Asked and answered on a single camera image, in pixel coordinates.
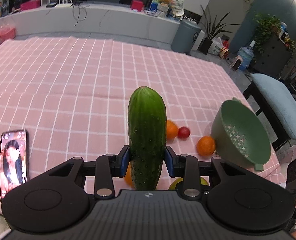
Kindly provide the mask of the yellow green pear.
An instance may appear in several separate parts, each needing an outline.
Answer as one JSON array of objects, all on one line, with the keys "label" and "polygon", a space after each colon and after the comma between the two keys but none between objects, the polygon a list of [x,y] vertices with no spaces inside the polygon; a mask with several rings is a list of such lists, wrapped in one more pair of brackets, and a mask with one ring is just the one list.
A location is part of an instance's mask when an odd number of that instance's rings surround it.
[{"label": "yellow green pear", "polygon": [[[179,184],[182,181],[183,181],[183,178],[177,178],[175,181],[173,181],[171,183],[171,185],[169,186],[168,190],[175,190],[177,184]],[[200,182],[201,182],[201,185],[209,186],[209,183],[203,177],[200,178]]]}]

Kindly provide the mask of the orange tangerine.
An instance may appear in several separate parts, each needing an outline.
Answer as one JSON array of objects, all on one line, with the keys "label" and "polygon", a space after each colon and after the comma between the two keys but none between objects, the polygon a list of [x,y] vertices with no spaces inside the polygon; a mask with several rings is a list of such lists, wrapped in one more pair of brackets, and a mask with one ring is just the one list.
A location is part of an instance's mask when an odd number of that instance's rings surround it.
[{"label": "orange tangerine", "polygon": [[125,183],[134,189],[132,178],[131,178],[131,163],[128,164],[126,175],[124,176]]},{"label": "orange tangerine", "polygon": [[211,156],[216,150],[216,142],[210,136],[201,137],[198,140],[196,149],[197,149],[197,153],[200,156],[204,156],[204,157]]},{"label": "orange tangerine", "polygon": [[166,139],[173,140],[178,135],[178,126],[171,120],[167,120],[166,123]]}]

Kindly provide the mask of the red tomato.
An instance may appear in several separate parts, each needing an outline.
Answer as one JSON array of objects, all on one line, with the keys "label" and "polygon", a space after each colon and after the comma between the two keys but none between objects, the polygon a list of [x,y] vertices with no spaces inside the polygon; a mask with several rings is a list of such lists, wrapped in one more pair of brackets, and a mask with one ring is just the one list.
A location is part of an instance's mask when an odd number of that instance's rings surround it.
[{"label": "red tomato", "polygon": [[177,137],[179,139],[187,139],[191,134],[191,131],[188,127],[181,127],[178,129]]}]

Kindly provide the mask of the green cucumber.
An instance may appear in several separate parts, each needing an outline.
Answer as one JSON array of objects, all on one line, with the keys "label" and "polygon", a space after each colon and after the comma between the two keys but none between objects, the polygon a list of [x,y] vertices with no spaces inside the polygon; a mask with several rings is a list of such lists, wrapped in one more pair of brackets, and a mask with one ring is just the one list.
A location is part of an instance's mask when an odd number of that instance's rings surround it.
[{"label": "green cucumber", "polygon": [[136,190],[155,190],[166,148],[166,106],[158,92],[137,88],[128,104],[131,180]]}]

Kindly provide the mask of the green colander bowl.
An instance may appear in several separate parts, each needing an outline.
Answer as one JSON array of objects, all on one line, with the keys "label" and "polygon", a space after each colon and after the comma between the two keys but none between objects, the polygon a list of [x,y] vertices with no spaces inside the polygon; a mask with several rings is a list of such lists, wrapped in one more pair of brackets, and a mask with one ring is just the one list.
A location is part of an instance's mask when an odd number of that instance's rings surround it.
[{"label": "green colander bowl", "polygon": [[269,137],[255,113],[236,98],[224,101],[212,123],[216,153],[243,168],[264,170],[271,156]]}]

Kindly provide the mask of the smartphone with lit screen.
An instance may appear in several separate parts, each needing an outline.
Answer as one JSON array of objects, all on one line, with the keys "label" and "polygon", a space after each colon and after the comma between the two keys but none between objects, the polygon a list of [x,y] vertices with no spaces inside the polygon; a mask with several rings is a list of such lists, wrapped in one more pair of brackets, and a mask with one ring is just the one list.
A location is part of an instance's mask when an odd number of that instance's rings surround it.
[{"label": "smartphone with lit screen", "polygon": [[29,133],[26,129],[7,131],[0,139],[0,197],[29,180]]}]

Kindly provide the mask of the white plastic bag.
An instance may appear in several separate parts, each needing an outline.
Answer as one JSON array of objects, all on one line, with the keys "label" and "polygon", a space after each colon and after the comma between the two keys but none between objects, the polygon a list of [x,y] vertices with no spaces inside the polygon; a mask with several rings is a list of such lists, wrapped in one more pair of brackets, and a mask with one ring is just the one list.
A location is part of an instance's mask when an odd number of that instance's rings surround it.
[{"label": "white plastic bag", "polygon": [[208,49],[208,53],[213,55],[218,55],[221,49],[224,47],[222,39],[220,37],[216,37],[212,39],[212,44]]}]

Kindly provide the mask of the blue water jug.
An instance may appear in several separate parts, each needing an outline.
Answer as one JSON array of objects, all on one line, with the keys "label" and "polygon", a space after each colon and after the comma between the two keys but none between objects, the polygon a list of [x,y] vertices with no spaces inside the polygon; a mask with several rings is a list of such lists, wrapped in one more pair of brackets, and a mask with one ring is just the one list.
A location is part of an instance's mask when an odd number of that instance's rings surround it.
[{"label": "blue water jug", "polygon": [[249,66],[254,57],[253,49],[251,46],[242,47],[239,49],[237,55],[242,58],[242,63],[239,67],[239,70],[244,71]]}]

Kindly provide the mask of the grey trash bin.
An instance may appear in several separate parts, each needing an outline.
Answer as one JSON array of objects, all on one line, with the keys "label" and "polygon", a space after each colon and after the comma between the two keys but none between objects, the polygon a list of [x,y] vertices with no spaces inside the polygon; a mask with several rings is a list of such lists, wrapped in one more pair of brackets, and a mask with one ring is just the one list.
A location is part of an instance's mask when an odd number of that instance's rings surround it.
[{"label": "grey trash bin", "polygon": [[190,54],[201,27],[188,20],[182,20],[171,44],[171,49],[178,53]]}]

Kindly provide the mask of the dark cabinet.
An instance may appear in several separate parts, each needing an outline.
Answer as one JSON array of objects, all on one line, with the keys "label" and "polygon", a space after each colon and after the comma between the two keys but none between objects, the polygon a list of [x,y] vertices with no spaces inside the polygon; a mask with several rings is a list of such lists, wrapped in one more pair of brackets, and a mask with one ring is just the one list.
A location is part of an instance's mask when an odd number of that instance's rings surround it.
[{"label": "dark cabinet", "polygon": [[287,46],[276,35],[263,45],[263,54],[255,54],[248,71],[277,78],[291,57]]}]

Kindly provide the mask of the white TV console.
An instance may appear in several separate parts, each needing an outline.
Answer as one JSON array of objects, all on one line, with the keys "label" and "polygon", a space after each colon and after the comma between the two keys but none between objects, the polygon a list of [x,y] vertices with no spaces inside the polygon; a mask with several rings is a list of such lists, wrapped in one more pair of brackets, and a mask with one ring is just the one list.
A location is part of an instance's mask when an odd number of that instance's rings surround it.
[{"label": "white TV console", "polygon": [[4,16],[0,26],[12,25],[17,35],[37,33],[100,33],[172,43],[179,22],[130,8],[106,4],[39,7]]}]

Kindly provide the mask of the leafy green plant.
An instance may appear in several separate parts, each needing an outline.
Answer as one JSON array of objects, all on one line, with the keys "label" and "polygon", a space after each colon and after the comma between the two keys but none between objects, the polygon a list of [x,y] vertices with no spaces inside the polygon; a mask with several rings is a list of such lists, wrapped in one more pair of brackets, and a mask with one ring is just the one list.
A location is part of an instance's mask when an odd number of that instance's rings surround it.
[{"label": "leafy green plant", "polygon": [[281,21],[278,17],[269,14],[257,14],[254,17],[256,23],[252,39],[256,42],[254,52],[257,55],[263,54],[263,46],[271,37],[281,30]]}]

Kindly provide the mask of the red box on console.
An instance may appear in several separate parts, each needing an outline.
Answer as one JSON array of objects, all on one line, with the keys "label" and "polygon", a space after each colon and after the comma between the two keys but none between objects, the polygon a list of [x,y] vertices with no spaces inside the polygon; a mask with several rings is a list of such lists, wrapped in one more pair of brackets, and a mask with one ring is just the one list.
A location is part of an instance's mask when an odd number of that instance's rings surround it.
[{"label": "red box on console", "polygon": [[141,0],[132,0],[130,8],[135,12],[142,12],[144,9],[144,3]]}]

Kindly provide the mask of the pink storage basket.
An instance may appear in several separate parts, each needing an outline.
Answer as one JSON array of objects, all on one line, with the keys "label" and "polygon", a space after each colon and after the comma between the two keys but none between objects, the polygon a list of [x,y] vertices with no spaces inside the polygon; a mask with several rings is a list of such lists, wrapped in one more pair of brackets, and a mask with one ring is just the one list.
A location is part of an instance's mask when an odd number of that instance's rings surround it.
[{"label": "pink storage basket", "polygon": [[0,27],[0,45],[9,39],[14,39],[16,36],[16,28],[13,25],[3,25]]}]

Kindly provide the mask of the pink box on console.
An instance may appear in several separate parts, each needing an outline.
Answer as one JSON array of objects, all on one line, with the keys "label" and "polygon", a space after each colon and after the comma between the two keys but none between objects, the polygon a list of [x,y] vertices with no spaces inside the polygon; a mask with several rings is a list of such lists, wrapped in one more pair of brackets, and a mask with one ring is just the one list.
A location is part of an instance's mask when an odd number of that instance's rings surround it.
[{"label": "pink box on console", "polygon": [[41,6],[41,0],[30,0],[20,5],[21,11],[36,9]]}]

